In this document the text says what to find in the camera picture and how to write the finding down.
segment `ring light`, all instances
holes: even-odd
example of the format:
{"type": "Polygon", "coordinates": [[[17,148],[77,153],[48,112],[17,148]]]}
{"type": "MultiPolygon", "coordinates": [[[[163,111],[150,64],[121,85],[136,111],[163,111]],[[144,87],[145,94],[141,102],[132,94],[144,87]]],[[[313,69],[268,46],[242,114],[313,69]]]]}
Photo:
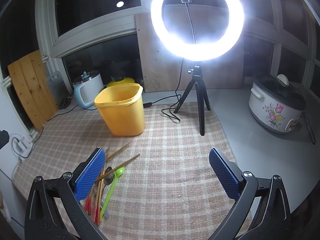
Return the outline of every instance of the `ring light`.
{"type": "Polygon", "coordinates": [[[176,36],[171,35],[162,19],[162,4],[164,0],[152,0],[151,20],[159,39],[173,54],[190,59],[202,61],[219,57],[230,50],[237,42],[242,32],[244,13],[239,0],[225,0],[229,9],[229,25],[216,42],[203,44],[185,44],[176,36]]]}

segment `silver bolt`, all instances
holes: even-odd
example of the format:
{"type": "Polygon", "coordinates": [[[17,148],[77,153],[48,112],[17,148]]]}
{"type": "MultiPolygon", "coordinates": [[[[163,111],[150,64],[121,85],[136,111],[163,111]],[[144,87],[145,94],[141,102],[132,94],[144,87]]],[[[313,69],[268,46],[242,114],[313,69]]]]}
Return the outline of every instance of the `silver bolt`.
{"type": "Polygon", "coordinates": [[[34,181],[34,182],[39,182],[39,181],[41,181],[41,176],[36,176],[33,181],[34,181]]]}
{"type": "Polygon", "coordinates": [[[276,181],[281,181],[281,177],[279,175],[274,175],[273,178],[276,180],[276,181]]]}
{"type": "Polygon", "coordinates": [[[72,175],[72,173],[69,172],[69,171],[67,171],[67,172],[63,173],[62,177],[63,177],[64,179],[69,179],[69,178],[71,177],[71,175],[72,175]]]}
{"type": "Polygon", "coordinates": [[[252,177],[252,173],[250,171],[245,171],[243,173],[243,175],[246,177],[246,178],[251,178],[252,177]]]}

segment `yellow container rim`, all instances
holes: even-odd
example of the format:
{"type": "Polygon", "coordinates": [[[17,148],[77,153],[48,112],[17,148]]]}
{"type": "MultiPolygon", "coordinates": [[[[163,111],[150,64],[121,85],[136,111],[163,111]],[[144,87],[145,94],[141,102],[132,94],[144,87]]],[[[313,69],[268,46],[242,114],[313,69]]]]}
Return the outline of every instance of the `yellow container rim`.
{"type": "Polygon", "coordinates": [[[108,88],[105,88],[104,90],[102,90],[100,92],[100,94],[97,95],[97,97],[94,99],[94,106],[96,108],[103,108],[103,107],[113,107],[113,106],[127,106],[130,104],[133,104],[134,102],[136,102],[142,95],[142,91],[143,91],[143,87],[140,86],[137,83],[131,83],[131,84],[123,84],[123,85],[116,85],[116,86],[111,86],[108,88]],[[137,92],[137,94],[129,99],[123,100],[123,101],[116,101],[116,102],[104,102],[104,103],[98,103],[97,100],[99,99],[99,96],[104,92],[106,92],[106,90],[112,90],[115,89],[116,87],[139,87],[139,90],[137,92]]]}

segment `black tripod leg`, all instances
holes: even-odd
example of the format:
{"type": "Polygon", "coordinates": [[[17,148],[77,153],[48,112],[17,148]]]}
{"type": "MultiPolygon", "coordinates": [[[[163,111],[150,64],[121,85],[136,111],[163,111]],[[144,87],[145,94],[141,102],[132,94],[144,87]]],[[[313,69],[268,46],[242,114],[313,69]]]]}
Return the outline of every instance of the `black tripod leg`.
{"type": "Polygon", "coordinates": [[[191,81],[189,82],[189,84],[187,85],[186,90],[184,91],[184,93],[183,93],[183,95],[182,95],[182,97],[181,97],[181,99],[180,99],[180,101],[179,101],[176,109],[175,109],[174,112],[173,112],[174,114],[176,114],[176,113],[179,111],[179,109],[180,109],[180,107],[182,106],[184,100],[186,100],[189,92],[191,91],[194,83],[195,83],[195,81],[191,80],[191,81]]]}
{"type": "Polygon", "coordinates": [[[198,113],[199,113],[199,128],[200,135],[204,136],[204,98],[203,87],[201,84],[196,83],[197,101],[198,101],[198,113]]]}
{"type": "Polygon", "coordinates": [[[208,98],[208,94],[207,94],[207,89],[205,88],[205,84],[204,84],[203,80],[201,80],[201,85],[203,88],[203,98],[204,98],[205,105],[206,105],[207,109],[210,111],[211,108],[210,108],[209,98],[208,98]]]}

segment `white and blue kettle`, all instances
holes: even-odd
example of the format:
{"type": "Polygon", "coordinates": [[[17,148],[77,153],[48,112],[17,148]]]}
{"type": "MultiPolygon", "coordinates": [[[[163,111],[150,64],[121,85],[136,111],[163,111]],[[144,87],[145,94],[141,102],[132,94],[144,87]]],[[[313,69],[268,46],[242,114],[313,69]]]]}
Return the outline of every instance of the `white and blue kettle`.
{"type": "Polygon", "coordinates": [[[73,82],[78,104],[87,109],[93,105],[94,99],[103,89],[103,82],[98,71],[84,72],[73,82]]]}

